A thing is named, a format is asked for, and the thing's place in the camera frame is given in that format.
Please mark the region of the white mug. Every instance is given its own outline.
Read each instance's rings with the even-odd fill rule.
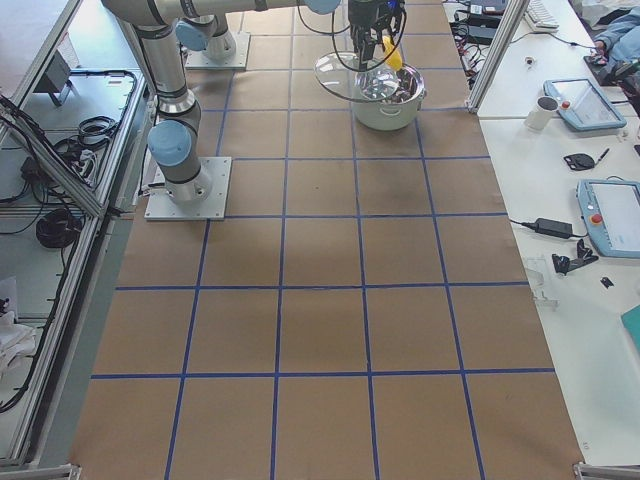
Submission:
[[[554,112],[558,109],[558,101],[553,97],[540,97],[524,124],[533,130],[542,130]]]

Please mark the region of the glass lid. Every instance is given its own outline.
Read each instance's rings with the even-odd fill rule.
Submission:
[[[358,63],[358,56],[353,52],[332,52],[318,59],[314,72],[327,91],[351,102],[379,102],[395,93],[399,80],[391,67],[384,62],[378,65],[380,60],[373,59],[367,68],[378,66],[372,70],[350,70],[357,69]]]

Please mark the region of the blue joint cap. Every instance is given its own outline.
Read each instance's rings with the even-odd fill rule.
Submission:
[[[151,129],[147,145],[158,165],[175,167],[189,156],[191,134],[180,122],[165,120]]]
[[[340,1],[341,0],[305,0],[304,3],[312,12],[319,15],[326,15],[338,8]]]
[[[209,44],[209,37],[204,28],[180,20],[176,25],[176,36],[180,43],[194,52],[201,52]]]

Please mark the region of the white table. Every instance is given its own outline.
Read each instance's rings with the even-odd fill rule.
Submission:
[[[510,218],[570,222],[575,233],[584,234],[575,198],[578,180],[640,178],[640,157],[633,149],[640,143],[640,120],[628,121],[624,131],[585,135],[560,119],[542,132],[530,131],[522,119],[481,120]],[[591,171],[572,172],[562,159],[577,152],[596,158],[605,148],[609,154]],[[640,304],[640,260],[601,257],[565,277],[554,272],[551,254],[576,258],[576,240],[541,236],[518,225],[514,233],[525,267],[544,277],[534,292],[559,302],[555,310],[545,301],[537,307],[585,461],[640,464],[640,356],[620,320]],[[604,276],[613,287],[600,283]]]
[[[544,0],[545,7],[558,21],[560,29],[555,37],[592,46],[593,42],[567,0]],[[590,54],[588,48],[567,45],[551,35],[529,34],[531,29],[522,21],[500,67],[496,73],[480,109],[480,118],[524,118],[536,99],[543,95],[546,80],[567,78],[593,78],[583,57]],[[525,59],[533,58],[531,65]],[[610,100],[625,100],[617,87],[604,88]],[[635,117],[629,104],[616,107],[625,117]]]

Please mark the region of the yellow object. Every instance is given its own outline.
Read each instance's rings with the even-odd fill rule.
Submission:
[[[386,58],[387,56],[389,56],[389,52],[391,52],[395,47],[391,43],[391,37],[386,35],[382,37],[382,44],[384,46],[384,55]],[[387,58],[386,62],[387,65],[393,68],[396,72],[400,70],[402,68],[402,65],[404,64],[404,62],[402,61],[402,55],[400,55],[400,49],[396,48],[395,52],[393,52],[391,56]]]

